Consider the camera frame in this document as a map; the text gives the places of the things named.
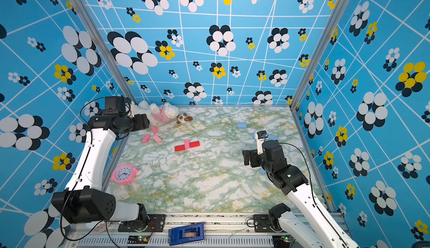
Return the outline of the pink block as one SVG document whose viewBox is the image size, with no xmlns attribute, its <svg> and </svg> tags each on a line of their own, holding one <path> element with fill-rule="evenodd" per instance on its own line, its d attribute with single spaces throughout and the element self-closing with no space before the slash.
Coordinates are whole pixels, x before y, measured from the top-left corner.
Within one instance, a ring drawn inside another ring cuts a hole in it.
<svg viewBox="0 0 430 248">
<path fill-rule="evenodd" d="M 157 143 L 161 143 L 162 139 L 158 136 L 158 135 L 154 135 L 153 139 L 157 142 Z"/>
<path fill-rule="evenodd" d="M 151 139 L 151 135 L 146 134 L 142 139 L 142 143 L 147 143 L 150 139 Z"/>
<path fill-rule="evenodd" d="M 159 133 L 158 129 L 156 128 L 156 126 L 152 126 L 151 130 L 153 132 L 154 135 L 157 135 Z"/>
<path fill-rule="evenodd" d="M 191 148 L 190 140 L 189 140 L 189 139 L 186 139 L 186 140 L 184 141 L 184 147 L 185 147 L 185 149 L 186 149 L 186 150 L 188 150 L 188 149 L 190 149 L 190 148 Z"/>
</svg>

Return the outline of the red block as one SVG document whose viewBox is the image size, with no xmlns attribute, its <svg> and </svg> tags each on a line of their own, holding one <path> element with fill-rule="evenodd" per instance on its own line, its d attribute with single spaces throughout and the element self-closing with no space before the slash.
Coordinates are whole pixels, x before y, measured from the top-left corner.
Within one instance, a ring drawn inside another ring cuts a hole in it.
<svg viewBox="0 0 430 248">
<path fill-rule="evenodd" d="M 199 147 L 199 146 L 200 146 L 200 142 L 199 142 L 199 141 L 191 142 L 191 143 L 189 144 L 189 146 L 190 146 L 190 148 Z"/>
<path fill-rule="evenodd" d="M 185 145 L 175 146 L 175 152 L 184 151 Z"/>
</svg>

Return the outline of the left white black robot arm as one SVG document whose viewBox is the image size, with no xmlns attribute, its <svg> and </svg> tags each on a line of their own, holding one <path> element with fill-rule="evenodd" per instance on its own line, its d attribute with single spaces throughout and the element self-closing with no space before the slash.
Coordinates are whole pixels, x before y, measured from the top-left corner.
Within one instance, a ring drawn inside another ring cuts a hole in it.
<svg viewBox="0 0 430 248">
<path fill-rule="evenodd" d="M 75 172 L 64 191 L 54 193 L 51 199 L 62 220 L 71 224 L 130 221 L 139 230 L 146 228 L 148 215 L 143 204 L 119 202 L 102 188 L 104 168 L 114 141 L 120 135 L 149 126 L 145 114 L 133 117 L 103 114 L 90 118 L 85 147 Z"/>
</svg>

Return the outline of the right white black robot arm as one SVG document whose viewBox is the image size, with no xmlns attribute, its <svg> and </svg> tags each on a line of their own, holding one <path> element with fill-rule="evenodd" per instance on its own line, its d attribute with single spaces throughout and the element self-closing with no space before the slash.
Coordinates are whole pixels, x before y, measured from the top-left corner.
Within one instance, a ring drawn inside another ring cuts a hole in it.
<svg viewBox="0 0 430 248">
<path fill-rule="evenodd" d="M 258 139 L 256 150 L 243 150 L 244 164 L 261 167 L 269 180 L 299 208 L 310 227 L 281 203 L 269 210 L 268 219 L 273 231 L 284 231 L 303 248 L 357 248 L 359 247 L 314 193 L 311 180 L 302 171 L 287 162 L 283 148 L 276 140 Z"/>
</svg>

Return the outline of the white pink plush toy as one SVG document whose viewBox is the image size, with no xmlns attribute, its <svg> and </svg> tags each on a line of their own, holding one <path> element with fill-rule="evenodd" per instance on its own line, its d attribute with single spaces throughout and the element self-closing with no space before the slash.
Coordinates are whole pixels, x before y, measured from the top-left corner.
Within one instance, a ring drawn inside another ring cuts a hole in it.
<svg viewBox="0 0 430 248">
<path fill-rule="evenodd" d="M 132 102 L 131 108 L 133 115 L 145 114 L 150 124 L 153 125 L 167 123 L 172 119 L 176 119 L 180 114 L 179 109 L 170 103 L 157 105 L 155 103 L 149 104 L 146 101 L 141 101 L 138 104 Z"/>
</svg>

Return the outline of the small brown white plush dog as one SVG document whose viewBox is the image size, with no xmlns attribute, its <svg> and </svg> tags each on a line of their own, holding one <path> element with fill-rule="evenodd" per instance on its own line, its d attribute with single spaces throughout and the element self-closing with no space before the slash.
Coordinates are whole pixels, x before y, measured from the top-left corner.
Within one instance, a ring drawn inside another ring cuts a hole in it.
<svg viewBox="0 0 430 248">
<path fill-rule="evenodd" d="M 193 120 L 193 117 L 187 115 L 187 113 L 179 114 L 177 116 L 177 124 L 186 124 Z"/>
</svg>

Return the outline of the pink alarm clock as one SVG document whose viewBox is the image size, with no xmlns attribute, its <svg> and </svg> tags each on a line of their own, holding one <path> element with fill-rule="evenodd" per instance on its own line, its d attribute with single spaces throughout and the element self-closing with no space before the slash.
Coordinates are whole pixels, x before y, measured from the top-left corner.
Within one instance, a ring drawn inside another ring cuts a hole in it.
<svg viewBox="0 0 430 248">
<path fill-rule="evenodd" d="M 110 180 L 119 185 L 130 185 L 136 178 L 138 170 L 131 164 L 121 164 L 112 173 Z"/>
</svg>

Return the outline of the right circuit board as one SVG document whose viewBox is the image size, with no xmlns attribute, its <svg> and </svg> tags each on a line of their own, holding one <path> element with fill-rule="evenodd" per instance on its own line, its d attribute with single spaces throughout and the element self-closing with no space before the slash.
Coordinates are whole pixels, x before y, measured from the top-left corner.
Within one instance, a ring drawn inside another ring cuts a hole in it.
<svg viewBox="0 0 430 248">
<path fill-rule="evenodd" d="M 277 242 L 283 244 L 289 244 L 291 242 L 291 238 L 289 236 L 277 236 Z"/>
</svg>

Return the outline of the circuit board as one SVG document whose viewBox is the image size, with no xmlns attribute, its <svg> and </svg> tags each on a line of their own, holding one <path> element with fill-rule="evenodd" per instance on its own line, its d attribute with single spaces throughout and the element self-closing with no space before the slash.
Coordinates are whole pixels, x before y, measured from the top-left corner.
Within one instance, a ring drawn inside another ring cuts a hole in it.
<svg viewBox="0 0 430 248">
<path fill-rule="evenodd" d="M 130 235 L 127 244 L 147 244 L 150 238 L 150 236 Z"/>
<path fill-rule="evenodd" d="M 289 244 L 291 242 L 291 238 L 289 236 L 277 236 L 277 242 L 283 244 Z"/>
</svg>

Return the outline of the blue box device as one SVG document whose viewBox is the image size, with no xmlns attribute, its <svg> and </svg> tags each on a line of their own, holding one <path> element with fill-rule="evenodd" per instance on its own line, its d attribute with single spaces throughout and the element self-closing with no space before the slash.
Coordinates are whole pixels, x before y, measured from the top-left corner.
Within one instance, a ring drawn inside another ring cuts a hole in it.
<svg viewBox="0 0 430 248">
<path fill-rule="evenodd" d="M 176 227 L 169 230 L 168 243 L 170 246 L 182 245 L 204 240 L 204 223 Z"/>
</svg>

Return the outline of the left circuit board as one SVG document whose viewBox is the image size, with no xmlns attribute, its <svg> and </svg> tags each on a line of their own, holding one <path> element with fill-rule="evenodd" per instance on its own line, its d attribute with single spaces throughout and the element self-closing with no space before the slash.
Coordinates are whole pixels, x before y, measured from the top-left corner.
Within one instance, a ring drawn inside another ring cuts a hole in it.
<svg viewBox="0 0 430 248">
<path fill-rule="evenodd" d="M 150 238 L 150 236 L 130 235 L 127 244 L 147 244 Z"/>
</svg>

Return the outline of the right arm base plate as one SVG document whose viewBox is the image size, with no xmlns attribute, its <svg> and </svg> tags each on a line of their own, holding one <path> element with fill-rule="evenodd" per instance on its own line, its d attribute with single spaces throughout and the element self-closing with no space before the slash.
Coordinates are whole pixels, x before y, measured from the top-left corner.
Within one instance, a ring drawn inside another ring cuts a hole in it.
<svg viewBox="0 0 430 248">
<path fill-rule="evenodd" d="M 284 233 L 268 214 L 253 215 L 253 224 L 256 233 Z"/>
</svg>

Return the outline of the aluminium front rail frame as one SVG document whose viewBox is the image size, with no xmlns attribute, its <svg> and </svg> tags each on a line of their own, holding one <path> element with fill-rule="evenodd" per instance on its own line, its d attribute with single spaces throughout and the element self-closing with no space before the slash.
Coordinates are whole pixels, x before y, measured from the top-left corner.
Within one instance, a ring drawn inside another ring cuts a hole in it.
<svg viewBox="0 0 430 248">
<path fill-rule="evenodd" d="M 307 227 L 309 223 L 302 214 L 294 213 Z M 299 248 L 301 245 L 294 238 L 284 233 L 256 233 L 253 215 L 248 213 L 167 213 L 162 232 L 119 232 L 120 222 L 113 222 L 101 233 L 84 233 L 85 226 L 71 230 L 69 239 L 63 244 L 65 248 L 168 248 L 170 229 L 204 223 L 204 240 L 182 244 L 182 248 Z M 150 236 L 147 244 L 127 244 L 128 236 Z M 277 242 L 277 236 L 289 236 L 291 242 Z"/>
</svg>

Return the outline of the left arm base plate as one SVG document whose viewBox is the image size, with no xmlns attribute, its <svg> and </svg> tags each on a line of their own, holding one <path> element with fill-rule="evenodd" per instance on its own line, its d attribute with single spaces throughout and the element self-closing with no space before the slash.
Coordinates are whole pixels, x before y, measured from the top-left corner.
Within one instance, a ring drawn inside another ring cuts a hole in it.
<svg viewBox="0 0 430 248">
<path fill-rule="evenodd" d="M 139 220 L 120 222 L 119 232 L 162 232 L 165 225 L 165 214 L 148 214 L 144 222 Z"/>
</svg>

